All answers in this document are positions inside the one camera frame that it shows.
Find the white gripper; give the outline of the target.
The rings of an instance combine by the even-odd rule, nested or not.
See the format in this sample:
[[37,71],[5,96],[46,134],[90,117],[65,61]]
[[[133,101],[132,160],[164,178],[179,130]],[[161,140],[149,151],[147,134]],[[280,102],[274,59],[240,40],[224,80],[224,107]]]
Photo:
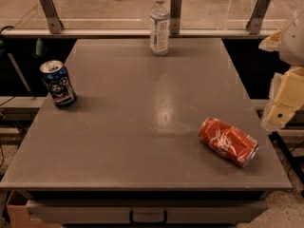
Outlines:
[[268,52],[279,49],[280,60],[293,65],[284,74],[275,73],[261,117],[265,130],[281,129],[304,105],[304,6],[294,11],[283,28],[263,39],[258,48]]

